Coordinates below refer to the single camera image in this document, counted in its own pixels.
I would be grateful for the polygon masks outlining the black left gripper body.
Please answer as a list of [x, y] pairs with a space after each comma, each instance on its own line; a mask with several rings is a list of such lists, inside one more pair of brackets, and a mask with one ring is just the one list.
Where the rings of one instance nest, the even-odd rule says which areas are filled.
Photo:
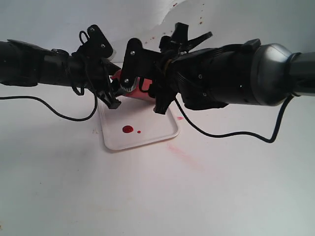
[[121, 104], [117, 99], [120, 83], [118, 79], [111, 80], [111, 76], [120, 68], [110, 61], [114, 56], [113, 47], [98, 25], [80, 31], [79, 39], [81, 46], [72, 56], [83, 62], [87, 88], [109, 109], [117, 109]]

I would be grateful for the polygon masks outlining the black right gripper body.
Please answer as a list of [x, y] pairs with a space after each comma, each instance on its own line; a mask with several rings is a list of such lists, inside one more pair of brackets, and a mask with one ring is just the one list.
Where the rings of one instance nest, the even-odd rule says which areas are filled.
[[157, 114], [164, 115], [176, 98], [177, 92], [172, 89], [166, 76], [170, 62], [213, 36], [209, 31], [189, 40], [188, 30], [188, 25], [176, 23], [170, 36], [162, 36], [159, 52], [145, 49], [138, 38], [130, 39], [126, 45], [120, 76], [121, 87], [126, 92], [132, 92], [134, 83], [139, 79], [139, 90], [155, 99], [154, 112]]

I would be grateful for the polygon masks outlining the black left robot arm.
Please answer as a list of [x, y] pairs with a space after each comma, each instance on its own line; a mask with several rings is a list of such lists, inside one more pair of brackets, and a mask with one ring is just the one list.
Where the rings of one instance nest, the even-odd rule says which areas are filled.
[[38, 84], [71, 87], [77, 95], [84, 89], [95, 93], [109, 109], [117, 109], [119, 82], [110, 77], [119, 67], [110, 59], [114, 50], [97, 25], [80, 31], [81, 41], [72, 54], [62, 49], [44, 49], [12, 40], [0, 43], [0, 82], [6, 86], [34, 87]]

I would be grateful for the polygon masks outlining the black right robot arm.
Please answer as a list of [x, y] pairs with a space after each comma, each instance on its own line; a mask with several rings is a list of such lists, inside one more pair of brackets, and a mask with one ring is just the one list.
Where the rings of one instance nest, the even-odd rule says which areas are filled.
[[190, 40], [188, 29], [177, 23], [171, 36], [161, 38], [159, 52], [145, 49], [137, 38], [127, 43], [121, 87], [130, 92], [136, 79], [151, 80], [147, 92], [157, 113], [163, 114], [177, 94], [195, 111], [229, 104], [276, 106], [289, 96], [314, 95], [314, 53], [292, 53], [259, 39], [196, 50], [212, 33]]

